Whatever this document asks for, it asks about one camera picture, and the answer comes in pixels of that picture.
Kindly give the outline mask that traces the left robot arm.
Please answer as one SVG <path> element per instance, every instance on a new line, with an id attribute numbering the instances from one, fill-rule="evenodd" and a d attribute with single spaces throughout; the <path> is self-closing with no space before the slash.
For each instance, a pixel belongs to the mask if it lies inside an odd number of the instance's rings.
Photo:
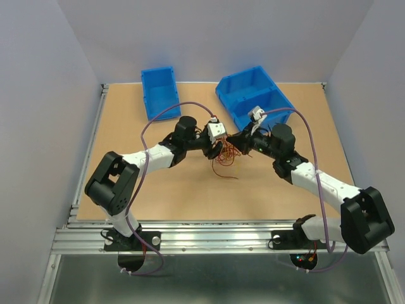
<path id="1" fill-rule="evenodd" d="M 210 118 L 202 131 L 196 119 L 182 116 L 174 131 L 161 142 L 144 151 L 119 155 L 106 153 L 85 186 L 85 195 L 99 206 L 120 234 L 119 242 L 128 250 L 140 245 L 139 222 L 128 211 L 132 195 L 137 190 L 137 179 L 151 172 L 179 164 L 188 151 L 201 150 L 212 160 L 221 149 L 221 138 L 227 134 L 216 117 Z"/>

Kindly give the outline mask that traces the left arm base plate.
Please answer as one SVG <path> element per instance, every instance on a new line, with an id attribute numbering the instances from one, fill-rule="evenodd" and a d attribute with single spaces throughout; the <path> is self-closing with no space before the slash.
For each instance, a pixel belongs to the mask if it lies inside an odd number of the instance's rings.
<path id="1" fill-rule="evenodd" d="M 117 232 L 114 228 L 103 229 L 100 232 L 104 239 L 104 251 L 119 252 L 119 251 L 139 251 L 141 252 L 145 246 L 135 237 L 125 237 Z M 161 233 L 158 231 L 140 231 L 140 237 L 150 244 L 153 248 L 160 249 Z"/>

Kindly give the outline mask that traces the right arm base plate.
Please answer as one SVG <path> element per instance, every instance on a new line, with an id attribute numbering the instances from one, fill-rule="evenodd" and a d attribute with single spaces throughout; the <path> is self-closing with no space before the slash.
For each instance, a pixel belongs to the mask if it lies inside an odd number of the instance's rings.
<path id="1" fill-rule="evenodd" d="M 324 250 L 326 244 L 310 241 L 303 233 L 294 230 L 272 231 L 267 247 L 271 250 Z"/>

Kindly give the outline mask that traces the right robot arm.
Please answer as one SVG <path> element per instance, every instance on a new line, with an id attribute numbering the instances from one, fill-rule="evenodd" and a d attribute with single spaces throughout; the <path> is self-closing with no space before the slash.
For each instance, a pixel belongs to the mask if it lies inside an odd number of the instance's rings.
<path id="1" fill-rule="evenodd" d="M 303 188 L 339 212 L 340 218 L 307 215 L 295 221 L 292 232 L 281 241 L 305 247 L 312 241 L 345 243 L 364 254 L 395 232 L 383 197 L 374 187 L 361 189 L 317 170 L 295 150 L 296 138 L 285 124 L 274 126 L 270 134 L 249 124 L 227 138 L 243 155 L 255 150 L 273 158 L 275 173 L 293 186 Z"/>

